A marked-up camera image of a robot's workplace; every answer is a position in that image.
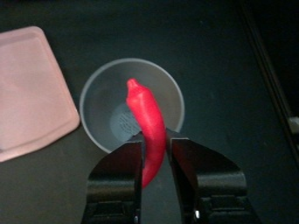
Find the chili pepper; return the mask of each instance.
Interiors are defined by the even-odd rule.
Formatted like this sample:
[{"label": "chili pepper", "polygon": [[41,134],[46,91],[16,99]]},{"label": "chili pepper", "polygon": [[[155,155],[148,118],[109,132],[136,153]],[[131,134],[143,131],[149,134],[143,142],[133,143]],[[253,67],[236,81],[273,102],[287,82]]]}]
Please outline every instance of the chili pepper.
[{"label": "chili pepper", "polygon": [[136,79],[127,82],[128,94],[125,98],[136,122],[144,135],[144,169],[143,188],[149,184],[160,169],[165,150],[165,127],[163,114],[151,90],[137,83]]}]

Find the black table surface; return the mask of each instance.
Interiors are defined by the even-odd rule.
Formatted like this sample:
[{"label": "black table surface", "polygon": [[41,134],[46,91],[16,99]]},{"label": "black table surface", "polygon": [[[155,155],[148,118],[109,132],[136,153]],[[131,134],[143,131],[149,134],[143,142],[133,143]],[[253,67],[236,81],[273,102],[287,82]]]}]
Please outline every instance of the black table surface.
[{"label": "black table surface", "polygon": [[[0,11],[0,32],[44,30],[77,107],[88,77],[111,60],[161,66],[181,88],[181,133],[239,165],[263,223],[299,223],[299,171],[232,1],[5,1]],[[80,125],[1,163],[0,223],[80,223],[104,156]],[[144,189],[143,221],[180,223],[161,175]]]}]

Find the red chili pepper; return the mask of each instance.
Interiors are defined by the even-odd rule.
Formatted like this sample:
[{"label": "red chili pepper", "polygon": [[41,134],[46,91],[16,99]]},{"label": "red chili pepper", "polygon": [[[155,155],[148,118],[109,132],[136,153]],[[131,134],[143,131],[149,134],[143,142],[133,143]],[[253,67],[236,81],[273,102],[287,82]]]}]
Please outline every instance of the red chili pepper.
[{"label": "red chili pepper", "polygon": [[165,127],[163,114],[151,90],[137,83],[136,79],[127,82],[125,98],[136,122],[144,135],[145,158],[143,169],[143,188],[149,184],[160,169],[165,150]]}]

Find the dark countertop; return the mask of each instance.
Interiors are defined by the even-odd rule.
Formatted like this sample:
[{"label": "dark countertop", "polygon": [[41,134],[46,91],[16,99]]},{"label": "dark countertop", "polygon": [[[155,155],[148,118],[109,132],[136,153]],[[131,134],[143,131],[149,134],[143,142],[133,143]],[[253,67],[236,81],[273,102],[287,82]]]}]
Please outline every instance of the dark countertop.
[{"label": "dark countertop", "polygon": [[[12,1],[0,7],[0,32],[42,28],[76,106],[88,77],[111,60],[135,57],[161,66],[184,96],[181,133],[239,165],[263,223],[299,223],[299,171],[232,1]],[[0,222],[80,223],[86,177],[104,156],[78,126],[42,150],[1,163]],[[145,204],[144,220],[151,208]]]}]

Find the pink cutting board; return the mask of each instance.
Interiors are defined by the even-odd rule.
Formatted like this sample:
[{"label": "pink cutting board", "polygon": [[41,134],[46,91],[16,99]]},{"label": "pink cutting board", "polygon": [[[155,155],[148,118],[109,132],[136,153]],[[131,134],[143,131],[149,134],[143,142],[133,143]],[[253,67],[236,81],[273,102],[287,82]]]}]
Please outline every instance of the pink cutting board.
[{"label": "pink cutting board", "polygon": [[0,162],[45,145],[80,123],[70,93],[38,27],[0,34]]}]

